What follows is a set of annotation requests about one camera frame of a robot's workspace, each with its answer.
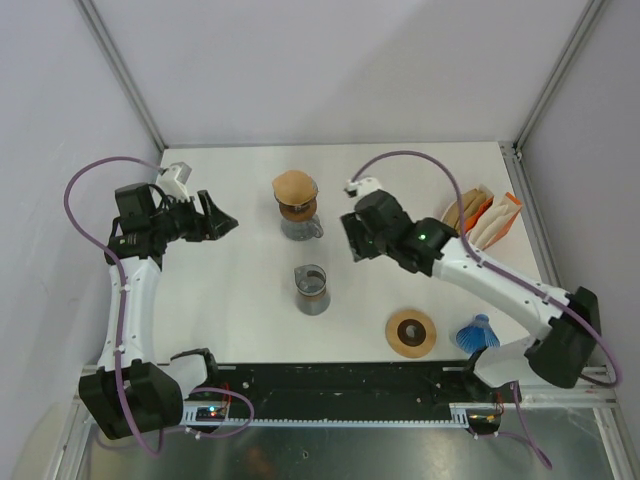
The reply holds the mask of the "glass server with handle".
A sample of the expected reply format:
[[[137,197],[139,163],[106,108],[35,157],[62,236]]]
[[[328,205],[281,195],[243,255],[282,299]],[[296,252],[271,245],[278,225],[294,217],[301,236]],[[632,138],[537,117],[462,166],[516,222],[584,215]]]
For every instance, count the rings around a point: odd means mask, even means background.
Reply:
[[[304,221],[282,219],[280,227],[284,236],[293,241],[307,241],[324,235],[324,229],[317,214]]]

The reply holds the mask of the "brown paper coffee filter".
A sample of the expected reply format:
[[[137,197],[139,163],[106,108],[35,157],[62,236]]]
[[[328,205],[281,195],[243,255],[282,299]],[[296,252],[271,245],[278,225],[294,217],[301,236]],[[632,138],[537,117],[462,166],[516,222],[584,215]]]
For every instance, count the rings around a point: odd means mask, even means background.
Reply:
[[[303,171],[288,170],[272,180],[276,200],[284,205],[300,206],[317,195],[313,179]]]

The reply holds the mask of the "blue ribbed dripper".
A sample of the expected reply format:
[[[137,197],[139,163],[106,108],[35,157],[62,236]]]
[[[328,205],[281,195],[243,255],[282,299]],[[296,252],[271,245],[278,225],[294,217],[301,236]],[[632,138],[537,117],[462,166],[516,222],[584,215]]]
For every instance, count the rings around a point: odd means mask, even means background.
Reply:
[[[477,314],[455,335],[456,345],[467,354],[486,348],[498,348],[501,342],[490,325],[486,314]]]

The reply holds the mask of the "clear grey glass dripper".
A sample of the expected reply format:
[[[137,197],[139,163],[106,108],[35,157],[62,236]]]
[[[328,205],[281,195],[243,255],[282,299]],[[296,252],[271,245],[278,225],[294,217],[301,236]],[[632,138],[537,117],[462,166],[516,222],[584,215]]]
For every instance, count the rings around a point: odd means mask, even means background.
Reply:
[[[285,215],[311,215],[317,210],[318,189],[305,172],[286,171],[272,180],[272,188],[279,209]]]

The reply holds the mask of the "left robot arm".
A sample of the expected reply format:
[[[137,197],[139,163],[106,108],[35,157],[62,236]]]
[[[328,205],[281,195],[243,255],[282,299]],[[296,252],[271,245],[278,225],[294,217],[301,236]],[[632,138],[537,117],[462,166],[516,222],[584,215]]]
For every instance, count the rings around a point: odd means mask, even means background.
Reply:
[[[191,393],[207,400],[219,392],[221,376],[207,348],[157,362],[154,305],[170,243],[215,241],[238,225],[206,190],[179,201],[137,183],[117,189],[115,201],[105,255],[112,285],[107,336],[96,372],[79,380],[81,400],[110,440],[176,426]]]

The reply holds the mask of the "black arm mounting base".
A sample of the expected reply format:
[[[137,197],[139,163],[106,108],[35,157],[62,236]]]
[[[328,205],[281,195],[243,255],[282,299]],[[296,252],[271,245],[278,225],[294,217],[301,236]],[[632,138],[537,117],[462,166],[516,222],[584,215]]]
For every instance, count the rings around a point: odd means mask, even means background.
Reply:
[[[416,401],[432,406],[490,408],[519,397],[509,385],[485,386],[462,360],[226,364],[219,368],[217,385],[229,388],[233,395],[195,393],[185,407],[209,404],[228,408],[237,404],[254,413],[276,404],[369,407]]]

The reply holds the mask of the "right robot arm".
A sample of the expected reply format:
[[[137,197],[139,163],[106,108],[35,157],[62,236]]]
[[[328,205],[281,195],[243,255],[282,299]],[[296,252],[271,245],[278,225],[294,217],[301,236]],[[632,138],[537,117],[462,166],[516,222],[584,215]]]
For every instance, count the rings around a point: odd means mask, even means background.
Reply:
[[[505,384],[540,378],[572,389],[591,356],[599,327],[596,296],[537,284],[471,249],[441,221],[412,220],[394,196],[376,190],[340,218],[354,260],[385,255],[410,273],[448,282],[515,320],[527,338],[474,353],[461,376],[463,393],[484,401]]]

